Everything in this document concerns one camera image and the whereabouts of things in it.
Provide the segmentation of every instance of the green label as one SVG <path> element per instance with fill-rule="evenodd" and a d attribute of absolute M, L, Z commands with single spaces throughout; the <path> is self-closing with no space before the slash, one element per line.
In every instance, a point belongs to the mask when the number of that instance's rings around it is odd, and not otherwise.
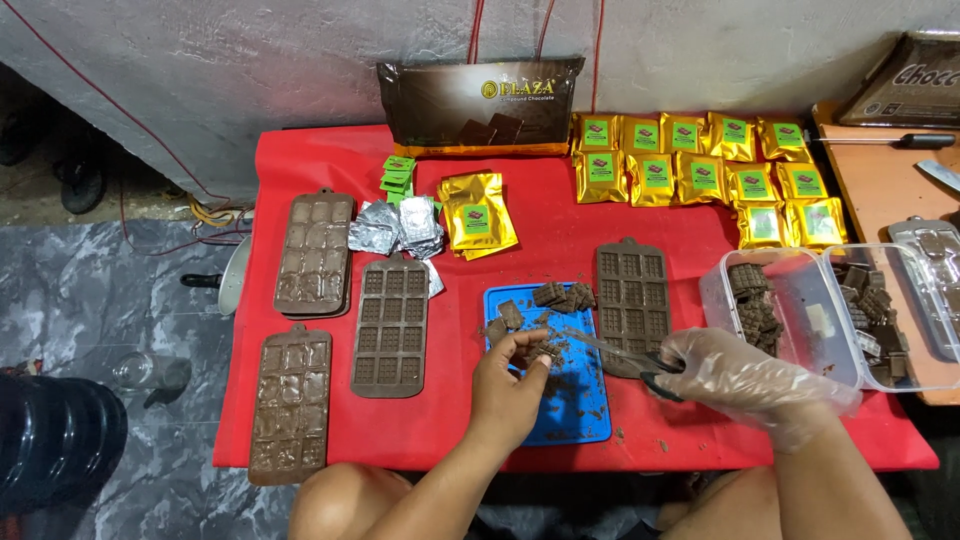
<path fill-rule="evenodd" d="M 584 121 L 584 144 L 589 146 L 610 146 L 607 120 Z"/>
<path fill-rule="evenodd" d="M 839 236 L 827 205 L 804 207 L 807 235 L 832 234 Z"/>
<path fill-rule="evenodd" d="M 587 157 L 587 178 L 591 182 L 612 182 L 614 178 L 613 168 L 617 166 L 613 162 L 613 154 L 592 154 Z"/>
<path fill-rule="evenodd" d="M 679 122 L 673 125 L 673 147 L 697 149 L 697 125 L 681 124 Z"/>
<path fill-rule="evenodd" d="M 717 171 L 712 163 L 691 163 L 694 189 L 716 189 Z"/>
<path fill-rule="evenodd" d="M 774 124 L 774 136 L 778 146 L 804 145 L 804 132 L 797 124 Z"/>
<path fill-rule="evenodd" d="M 793 171 L 793 185 L 798 196 L 826 197 L 824 183 L 820 181 L 817 171 Z"/>
<path fill-rule="evenodd" d="M 634 148 L 657 152 L 660 149 L 660 146 L 657 144 L 659 134 L 660 128 L 657 126 L 647 126 L 645 124 L 635 125 Z"/>
<path fill-rule="evenodd" d="M 723 139 L 726 142 L 746 142 L 747 123 L 733 118 L 723 119 Z"/>
<path fill-rule="evenodd" d="M 644 161 L 643 183 L 646 187 L 670 187 L 670 169 L 664 160 Z"/>
<path fill-rule="evenodd" d="M 479 234 L 490 232 L 490 210 L 486 205 L 468 205 L 464 207 L 464 233 Z"/>
<path fill-rule="evenodd" d="M 740 182 L 740 193 L 744 199 L 763 199 L 770 196 L 767 183 L 763 180 L 763 171 L 736 173 Z"/>
<path fill-rule="evenodd" d="M 383 169 L 387 171 L 410 171 L 413 170 L 416 162 L 413 158 L 390 156 L 383 162 Z"/>
<path fill-rule="evenodd" d="M 754 238 L 777 237 L 777 211 L 774 209 L 750 209 L 750 230 Z"/>

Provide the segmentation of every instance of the human hand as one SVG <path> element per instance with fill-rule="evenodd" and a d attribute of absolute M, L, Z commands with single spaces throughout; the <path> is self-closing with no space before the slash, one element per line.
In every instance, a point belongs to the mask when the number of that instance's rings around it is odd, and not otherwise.
<path fill-rule="evenodd" d="M 550 356 L 530 362 L 526 374 L 509 369 L 507 364 L 523 365 L 520 358 L 539 341 L 547 330 L 515 331 L 491 346 L 473 369 L 470 422 L 465 439 L 480 441 L 506 457 L 534 428 L 540 398 L 550 373 Z"/>
<path fill-rule="evenodd" d="M 721 329 L 674 332 L 660 348 L 664 361 L 681 359 L 686 369 L 657 375 L 657 385 L 734 420 L 759 423 L 770 432 L 775 448 L 785 452 L 812 436 L 810 429 L 800 426 L 795 404 L 827 403 L 835 414 L 856 410 L 860 404 L 859 391 L 770 357 Z"/>

